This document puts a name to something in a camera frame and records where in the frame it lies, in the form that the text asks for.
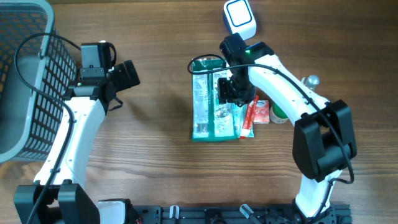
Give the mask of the mint green sachet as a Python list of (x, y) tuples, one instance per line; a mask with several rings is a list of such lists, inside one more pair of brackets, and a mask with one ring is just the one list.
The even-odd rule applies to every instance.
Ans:
[(243, 105), (242, 107), (238, 107), (237, 105), (233, 104), (233, 120), (234, 120), (234, 132), (236, 137), (239, 139), (241, 130), (243, 128), (243, 122), (246, 117), (247, 105)]

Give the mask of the red coffee stick sachet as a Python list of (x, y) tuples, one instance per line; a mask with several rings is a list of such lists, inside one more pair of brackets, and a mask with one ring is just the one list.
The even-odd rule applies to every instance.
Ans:
[(254, 119), (254, 112), (256, 109), (256, 105), (258, 102), (259, 96), (256, 95), (255, 98), (248, 104), (246, 109), (246, 115), (243, 121), (243, 126), (240, 132), (240, 138), (252, 138), (254, 136), (252, 126), (253, 126), (253, 119)]

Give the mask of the small orange box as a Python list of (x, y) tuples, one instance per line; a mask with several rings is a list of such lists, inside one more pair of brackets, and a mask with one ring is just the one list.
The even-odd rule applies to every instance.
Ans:
[(269, 101), (268, 100), (259, 100), (256, 103), (256, 107), (254, 110), (254, 124), (268, 124), (270, 121), (269, 118)]

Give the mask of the green white gloves package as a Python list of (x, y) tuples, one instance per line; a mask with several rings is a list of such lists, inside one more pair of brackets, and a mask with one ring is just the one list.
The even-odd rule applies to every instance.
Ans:
[(231, 103), (220, 104), (218, 79), (229, 78), (227, 71), (212, 73), (223, 65), (220, 59), (205, 58), (193, 62), (193, 131), (194, 141), (229, 141), (236, 139)]

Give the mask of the green lid jar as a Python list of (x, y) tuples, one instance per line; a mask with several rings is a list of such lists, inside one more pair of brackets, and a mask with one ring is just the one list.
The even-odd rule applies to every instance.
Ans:
[(272, 106), (270, 107), (269, 116), (270, 120), (276, 124), (283, 124), (289, 120), (288, 116), (275, 102), (273, 102)]

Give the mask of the yellow oil bottle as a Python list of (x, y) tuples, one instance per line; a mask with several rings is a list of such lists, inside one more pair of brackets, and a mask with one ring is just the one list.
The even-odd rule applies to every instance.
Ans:
[(310, 90), (315, 91), (316, 87), (320, 84), (320, 79), (317, 75), (309, 75), (303, 77), (301, 82)]

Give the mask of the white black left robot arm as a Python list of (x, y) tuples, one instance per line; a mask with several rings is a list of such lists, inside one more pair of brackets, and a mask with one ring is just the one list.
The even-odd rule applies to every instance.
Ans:
[(94, 203), (85, 192), (86, 167), (93, 141), (116, 94), (140, 80), (132, 61), (116, 62), (110, 42), (80, 47), (80, 76), (62, 99), (63, 117), (52, 149), (32, 185), (14, 196), (22, 223), (124, 223), (125, 202)]

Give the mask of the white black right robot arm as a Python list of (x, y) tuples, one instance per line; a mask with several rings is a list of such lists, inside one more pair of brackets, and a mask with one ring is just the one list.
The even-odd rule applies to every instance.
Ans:
[(303, 174), (294, 202), (303, 222), (327, 216), (336, 182), (352, 184), (357, 154), (349, 106), (317, 95), (293, 76), (265, 43), (246, 45), (238, 34), (224, 38), (220, 50), (230, 78), (218, 80), (220, 103), (250, 104), (260, 89), (294, 126), (292, 155)]

